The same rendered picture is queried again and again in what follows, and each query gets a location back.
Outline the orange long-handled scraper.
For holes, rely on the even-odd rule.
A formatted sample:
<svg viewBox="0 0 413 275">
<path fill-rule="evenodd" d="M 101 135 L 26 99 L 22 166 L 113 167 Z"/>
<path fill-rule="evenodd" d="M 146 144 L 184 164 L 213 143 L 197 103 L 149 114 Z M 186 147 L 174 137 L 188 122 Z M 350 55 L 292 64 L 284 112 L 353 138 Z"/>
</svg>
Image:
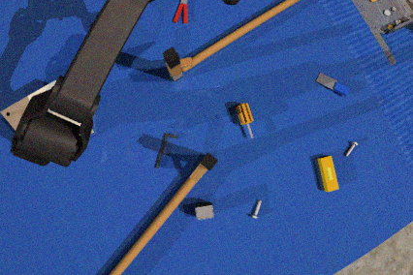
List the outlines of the orange long-handled scraper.
<svg viewBox="0 0 413 275">
<path fill-rule="evenodd" d="M 186 72 L 187 70 L 191 69 L 207 57 L 210 57 L 223 47 L 233 42 L 235 39 L 240 38 L 250 30 L 262 24 L 263 22 L 268 21 L 268 19 L 270 19 L 271 17 L 278 15 L 280 12 L 286 10 L 291 5 L 293 6 L 298 1 L 300 2 L 300 0 L 285 0 L 284 2 L 282 1 L 277 6 L 274 6 L 269 11 L 265 11 L 260 16 L 253 18 L 250 22 L 248 22 L 245 25 L 242 25 L 240 28 L 232 32 L 229 36 L 222 38 L 221 40 L 219 40 L 212 46 L 209 46 L 208 48 L 206 48 L 205 50 L 203 50 L 202 52 L 200 52 L 192 58 L 185 58 L 179 60 L 179 56 L 176 53 L 175 48 L 169 48 L 168 50 L 163 52 L 169 75 L 174 81 L 177 81 L 178 79 L 183 77 L 182 72 Z"/>
</svg>

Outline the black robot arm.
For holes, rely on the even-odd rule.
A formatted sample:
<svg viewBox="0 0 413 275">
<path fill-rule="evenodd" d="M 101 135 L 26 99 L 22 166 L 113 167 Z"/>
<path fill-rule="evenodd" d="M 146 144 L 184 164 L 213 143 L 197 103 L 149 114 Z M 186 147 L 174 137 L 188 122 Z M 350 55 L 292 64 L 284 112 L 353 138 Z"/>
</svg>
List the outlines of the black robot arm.
<svg viewBox="0 0 413 275">
<path fill-rule="evenodd" d="M 148 3 L 107 0 L 84 37 L 65 76 L 31 97 L 11 140 L 14 156 L 44 166 L 68 167 L 87 148 L 99 95 L 119 53 Z M 80 126 L 48 112 L 48 108 Z"/>
</svg>

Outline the long wooden pole with black end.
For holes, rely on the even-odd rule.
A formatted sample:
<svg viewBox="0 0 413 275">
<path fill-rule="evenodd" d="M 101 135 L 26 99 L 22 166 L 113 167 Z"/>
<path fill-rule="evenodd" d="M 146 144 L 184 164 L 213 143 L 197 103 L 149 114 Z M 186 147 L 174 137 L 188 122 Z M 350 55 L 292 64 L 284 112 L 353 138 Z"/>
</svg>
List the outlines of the long wooden pole with black end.
<svg viewBox="0 0 413 275">
<path fill-rule="evenodd" d="M 181 201 L 187 196 L 187 193 L 191 188 L 199 181 L 199 179 L 205 174 L 207 170 L 211 170 L 218 161 L 207 153 L 204 158 L 200 161 L 199 165 L 183 183 L 178 192 L 171 198 L 171 200 L 166 204 L 165 208 L 158 214 L 156 219 L 148 226 L 148 229 L 142 234 L 140 239 L 136 241 L 131 250 L 127 252 L 125 257 L 118 263 L 118 265 L 113 269 L 109 275 L 120 275 L 123 273 L 125 268 L 131 263 L 131 261 L 140 253 L 141 249 L 146 245 L 147 241 L 153 237 L 153 234 L 157 232 L 164 222 L 169 218 L 176 207 L 181 203 Z"/>
</svg>

